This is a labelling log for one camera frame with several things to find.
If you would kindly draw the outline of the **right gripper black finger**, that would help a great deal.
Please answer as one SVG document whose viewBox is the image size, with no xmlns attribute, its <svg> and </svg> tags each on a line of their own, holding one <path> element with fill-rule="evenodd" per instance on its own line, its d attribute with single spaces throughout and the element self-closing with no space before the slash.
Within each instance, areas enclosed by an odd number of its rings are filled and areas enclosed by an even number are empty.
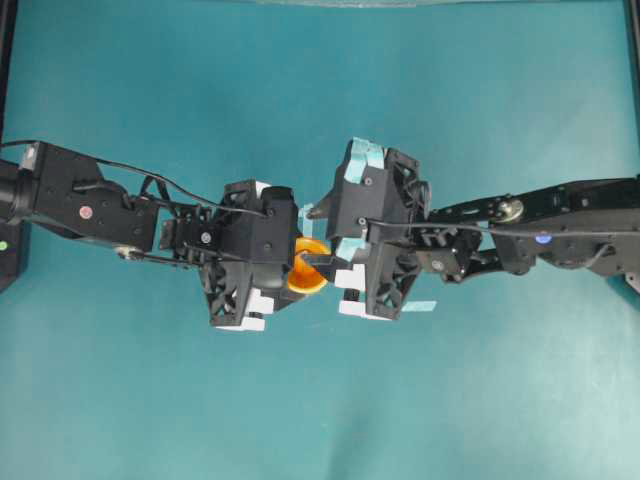
<svg viewBox="0 0 640 480">
<path fill-rule="evenodd" d="M 303 285 L 319 285 L 322 281 L 334 283 L 339 270 L 349 270 L 350 262 L 332 254 L 302 252 L 301 282 Z"/>
<path fill-rule="evenodd" d="M 312 235 L 315 223 L 329 218 L 332 196 L 333 193 L 329 192 L 318 202 L 305 204 L 299 209 L 298 218 L 303 235 Z"/>
</svg>

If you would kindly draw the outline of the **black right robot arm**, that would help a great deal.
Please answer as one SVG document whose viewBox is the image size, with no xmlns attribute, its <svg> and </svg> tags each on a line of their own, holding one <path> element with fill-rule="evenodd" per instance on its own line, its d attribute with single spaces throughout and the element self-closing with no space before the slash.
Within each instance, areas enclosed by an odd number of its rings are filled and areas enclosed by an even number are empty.
<svg viewBox="0 0 640 480">
<path fill-rule="evenodd" d="M 459 284 L 485 274 L 521 276 L 538 261 L 603 277 L 639 270 L 639 181 L 563 183 L 439 209 L 419 162 L 394 148 L 349 142 L 327 195 L 327 254 L 303 261 L 344 290 L 349 315 L 395 320 L 423 273 Z"/>
</svg>

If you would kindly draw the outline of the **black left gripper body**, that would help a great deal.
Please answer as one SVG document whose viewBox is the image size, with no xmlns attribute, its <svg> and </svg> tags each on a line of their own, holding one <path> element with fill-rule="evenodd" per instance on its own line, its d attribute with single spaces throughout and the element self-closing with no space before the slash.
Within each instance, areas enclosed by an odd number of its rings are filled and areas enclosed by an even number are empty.
<svg viewBox="0 0 640 480">
<path fill-rule="evenodd" d="M 223 210 L 221 205 L 216 210 Z M 294 263 L 251 263 L 221 254 L 214 244 L 214 216 L 211 229 L 213 258 L 200 270 L 210 312 L 210 325 L 232 330 L 261 330 L 264 317 L 277 309 L 279 295 L 287 289 L 287 277 Z"/>
</svg>

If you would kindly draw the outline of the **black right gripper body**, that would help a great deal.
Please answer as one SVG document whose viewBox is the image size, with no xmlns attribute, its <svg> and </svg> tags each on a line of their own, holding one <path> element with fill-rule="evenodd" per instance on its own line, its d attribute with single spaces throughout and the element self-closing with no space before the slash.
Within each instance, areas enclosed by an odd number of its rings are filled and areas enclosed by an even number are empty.
<svg viewBox="0 0 640 480">
<path fill-rule="evenodd" d="M 407 219 L 404 222 L 368 219 L 360 238 L 328 240 L 334 256 L 349 261 L 353 266 L 364 266 L 364 313 L 395 320 L 420 271 L 413 253 L 415 240 L 409 225 L 425 218 L 431 203 L 431 191 L 429 183 L 420 178 L 417 160 L 396 149 L 384 149 L 399 164 L 400 193 L 407 208 Z"/>
</svg>

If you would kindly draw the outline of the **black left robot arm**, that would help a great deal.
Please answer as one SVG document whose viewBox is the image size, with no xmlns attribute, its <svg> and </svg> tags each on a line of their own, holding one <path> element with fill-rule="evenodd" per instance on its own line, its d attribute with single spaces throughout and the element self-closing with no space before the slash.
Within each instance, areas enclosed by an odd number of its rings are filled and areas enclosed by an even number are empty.
<svg viewBox="0 0 640 480">
<path fill-rule="evenodd" d="M 289 285 L 300 236 L 291 189 L 254 179 L 220 201 L 177 202 L 173 181 L 144 171 L 138 193 L 107 179 L 104 161 L 28 141 L 1 164 L 1 287 L 25 270 L 28 227 L 113 249 L 126 260 L 198 272 L 215 328 L 261 331 L 265 316 L 302 299 Z"/>
</svg>

